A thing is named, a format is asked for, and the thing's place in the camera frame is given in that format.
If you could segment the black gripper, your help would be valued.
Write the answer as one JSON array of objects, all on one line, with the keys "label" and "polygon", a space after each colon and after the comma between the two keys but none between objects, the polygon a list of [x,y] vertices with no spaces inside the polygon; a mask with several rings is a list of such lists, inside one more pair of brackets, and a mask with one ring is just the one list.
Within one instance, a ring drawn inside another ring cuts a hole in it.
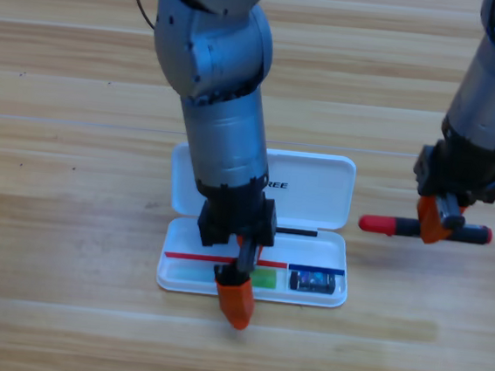
[{"label": "black gripper", "polygon": [[267,185],[266,175],[252,177],[240,187],[196,184],[206,198],[197,219],[202,244],[227,244],[231,236],[237,237],[238,257],[214,271],[223,316],[240,331],[250,324],[255,309],[251,273],[263,248],[274,245],[277,232],[276,203],[265,196]]},{"label": "black gripper", "polygon": [[474,203],[495,203],[495,149],[481,148],[457,134],[423,147],[413,171],[425,244],[442,241],[464,225],[463,215]]}]

